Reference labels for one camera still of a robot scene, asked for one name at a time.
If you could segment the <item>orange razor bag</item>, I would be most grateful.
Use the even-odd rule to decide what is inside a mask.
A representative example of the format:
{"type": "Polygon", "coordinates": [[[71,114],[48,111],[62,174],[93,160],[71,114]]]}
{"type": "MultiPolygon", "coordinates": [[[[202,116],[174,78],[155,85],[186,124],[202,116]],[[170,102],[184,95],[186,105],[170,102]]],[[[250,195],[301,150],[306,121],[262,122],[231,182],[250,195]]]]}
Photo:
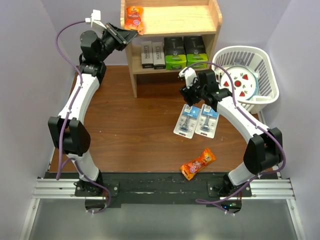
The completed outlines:
{"type": "Polygon", "coordinates": [[[200,157],[183,164],[180,167],[181,173],[190,181],[198,172],[216,160],[216,156],[209,148],[206,148],[200,157]]]}
{"type": "Polygon", "coordinates": [[[126,9],[126,20],[124,28],[126,30],[137,31],[139,35],[144,35],[145,26],[143,22],[144,9],[138,6],[130,6],[126,9]]]}

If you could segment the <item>blue razor blister pack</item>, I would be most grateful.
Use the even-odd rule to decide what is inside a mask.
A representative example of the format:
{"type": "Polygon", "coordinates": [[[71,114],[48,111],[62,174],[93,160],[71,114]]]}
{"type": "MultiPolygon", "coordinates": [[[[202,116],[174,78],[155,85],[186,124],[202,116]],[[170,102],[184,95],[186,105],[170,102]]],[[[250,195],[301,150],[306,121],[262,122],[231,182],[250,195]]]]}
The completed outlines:
{"type": "Polygon", "coordinates": [[[219,116],[219,113],[209,105],[203,104],[197,121],[195,133],[197,135],[213,139],[215,137],[219,116]]]}
{"type": "Polygon", "coordinates": [[[173,133],[187,139],[192,139],[198,124],[201,109],[184,104],[173,133]]]}

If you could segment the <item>silver Harry's razor box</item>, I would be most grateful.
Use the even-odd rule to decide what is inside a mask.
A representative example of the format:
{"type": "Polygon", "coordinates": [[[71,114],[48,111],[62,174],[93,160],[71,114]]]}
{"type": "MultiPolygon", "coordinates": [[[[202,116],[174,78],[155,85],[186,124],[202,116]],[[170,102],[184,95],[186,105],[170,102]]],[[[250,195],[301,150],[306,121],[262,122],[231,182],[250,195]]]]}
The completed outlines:
{"type": "Polygon", "coordinates": [[[151,41],[141,42],[141,65],[143,69],[153,69],[153,48],[151,41]]]}

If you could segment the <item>white Harry's razor box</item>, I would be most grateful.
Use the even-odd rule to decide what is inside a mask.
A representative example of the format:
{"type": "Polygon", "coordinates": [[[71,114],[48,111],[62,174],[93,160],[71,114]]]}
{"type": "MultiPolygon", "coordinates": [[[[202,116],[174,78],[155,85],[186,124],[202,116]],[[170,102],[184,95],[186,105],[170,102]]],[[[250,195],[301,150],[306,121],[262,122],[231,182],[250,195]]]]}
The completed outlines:
{"type": "Polygon", "coordinates": [[[162,42],[152,43],[153,68],[162,70],[166,68],[164,47],[162,42]]]}

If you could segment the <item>black green razor box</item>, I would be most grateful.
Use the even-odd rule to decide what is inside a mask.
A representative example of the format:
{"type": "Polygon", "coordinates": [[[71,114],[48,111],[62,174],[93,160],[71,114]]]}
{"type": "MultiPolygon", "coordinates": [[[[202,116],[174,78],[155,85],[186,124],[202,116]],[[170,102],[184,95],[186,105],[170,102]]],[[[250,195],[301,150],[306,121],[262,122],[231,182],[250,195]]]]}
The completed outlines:
{"type": "Polygon", "coordinates": [[[186,65],[194,64],[194,69],[204,69],[207,67],[208,56],[202,36],[191,35],[183,38],[186,53],[186,65]]]}
{"type": "Polygon", "coordinates": [[[187,57],[182,37],[164,38],[164,60],[166,70],[182,70],[187,65],[187,57]]]}

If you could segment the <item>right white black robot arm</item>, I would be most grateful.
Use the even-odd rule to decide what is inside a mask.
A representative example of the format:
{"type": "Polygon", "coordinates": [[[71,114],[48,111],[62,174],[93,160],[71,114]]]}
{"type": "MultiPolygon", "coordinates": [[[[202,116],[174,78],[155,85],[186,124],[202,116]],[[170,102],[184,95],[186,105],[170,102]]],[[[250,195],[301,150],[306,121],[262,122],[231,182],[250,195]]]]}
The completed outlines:
{"type": "Polygon", "coordinates": [[[241,190],[241,185],[269,168],[285,164],[282,132],[276,127],[269,128],[251,116],[237,103],[233,92],[220,86],[212,69],[196,72],[186,67],[178,75],[185,80],[185,85],[179,91],[189,106],[204,101],[225,117],[247,143],[243,162],[223,177],[220,189],[223,196],[235,196],[241,190]]]}

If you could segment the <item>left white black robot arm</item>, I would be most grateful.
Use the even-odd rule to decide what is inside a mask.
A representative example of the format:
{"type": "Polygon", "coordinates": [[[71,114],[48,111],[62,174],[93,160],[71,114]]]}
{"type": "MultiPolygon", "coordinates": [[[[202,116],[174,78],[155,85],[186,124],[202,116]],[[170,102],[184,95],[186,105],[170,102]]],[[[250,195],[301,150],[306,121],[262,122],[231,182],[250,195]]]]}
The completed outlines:
{"type": "Polygon", "coordinates": [[[138,32],[118,28],[111,23],[101,24],[98,31],[101,36],[92,29],[80,35],[79,64],[72,65],[77,72],[76,83],[66,105],[57,116],[49,118],[48,127],[59,157],[67,156],[66,161],[58,160],[56,179],[61,178],[65,165],[72,162],[79,174],[79,180],[75,183],[79,191],[92,196],[110,197],[102,173],[90,154],[91,136],[84,126],[84,120],[89,104],[105,76],[105,59],[113,51],[124,50],[138,32]]]}

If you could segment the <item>white watermelon pattern plate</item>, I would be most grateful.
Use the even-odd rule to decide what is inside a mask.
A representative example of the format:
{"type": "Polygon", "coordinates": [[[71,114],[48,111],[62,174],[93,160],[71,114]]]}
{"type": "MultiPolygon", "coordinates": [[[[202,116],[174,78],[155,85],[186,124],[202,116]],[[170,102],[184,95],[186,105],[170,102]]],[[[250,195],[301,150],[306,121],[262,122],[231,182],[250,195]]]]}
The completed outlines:
{"type": "Polygon", "coordinates": [[[232,78],[235,98],[238,101],[248,101],[258,93],[258,73],[242,65],[230,66],[227,72],[232,78]]]}

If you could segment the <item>white plastic laundry basket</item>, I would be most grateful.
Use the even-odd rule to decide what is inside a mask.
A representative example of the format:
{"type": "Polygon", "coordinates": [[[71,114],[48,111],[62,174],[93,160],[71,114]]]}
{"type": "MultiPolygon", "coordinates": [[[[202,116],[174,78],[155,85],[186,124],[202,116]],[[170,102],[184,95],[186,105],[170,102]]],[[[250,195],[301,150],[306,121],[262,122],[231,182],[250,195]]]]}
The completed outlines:
{"type": "MultiPolygon", "coordinates": [[[[279,88],[268,54],[257,47],[236,45],[222,48],[213,57],[213,63],[223,67],[241,65],[258,73],[258,92],[250,100],[237,101],[250,113],[257,114],[266,105],[275,102],[279,97],[279,88]]],[[[231,76],[216,66],[211,67],[216,73],[219,87],[234,91],[231,76]]]]}

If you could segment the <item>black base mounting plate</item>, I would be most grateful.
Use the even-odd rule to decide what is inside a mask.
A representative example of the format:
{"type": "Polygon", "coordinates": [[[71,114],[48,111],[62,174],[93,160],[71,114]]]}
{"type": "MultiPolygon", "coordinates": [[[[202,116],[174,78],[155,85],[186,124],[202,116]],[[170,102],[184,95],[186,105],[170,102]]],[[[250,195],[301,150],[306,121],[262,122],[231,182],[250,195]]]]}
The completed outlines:
{"type": "Polygon", "coordinates": [[[111,208],[123,204],[194,205],[196,199],[214,202],[228,196],[222,190],[224,172],[200,172],[187,180],[179,172],[104,172],[111,208]]]}

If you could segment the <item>aluminium rail frame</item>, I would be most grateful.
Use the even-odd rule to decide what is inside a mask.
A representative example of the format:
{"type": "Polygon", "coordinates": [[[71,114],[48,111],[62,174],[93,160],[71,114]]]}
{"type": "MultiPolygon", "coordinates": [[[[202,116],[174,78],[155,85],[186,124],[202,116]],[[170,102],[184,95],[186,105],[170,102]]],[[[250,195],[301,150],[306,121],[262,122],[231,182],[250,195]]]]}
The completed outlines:
{"type": "MultiPolygon", "coordinates": [[[[173,115],[134,119],[128,134],[93,133],[91,154],[102,173],[181,173],[180,167],[206,148],[216,160],[198,173],[225,173],[238,166],[245,141],[224,118],[213,139],[175,135],[173,115]]],[[[100,197],[77,197],[77,174],[68,164],[60,180],[54,159],[36,180],[20,238],[22,240],[303,240],[295,193],[289,179],[272,174],[254,180],[229,200],[240,205],[228,214],[204,204],[122,204],[92,214],[85,203],[100,197]]]]}

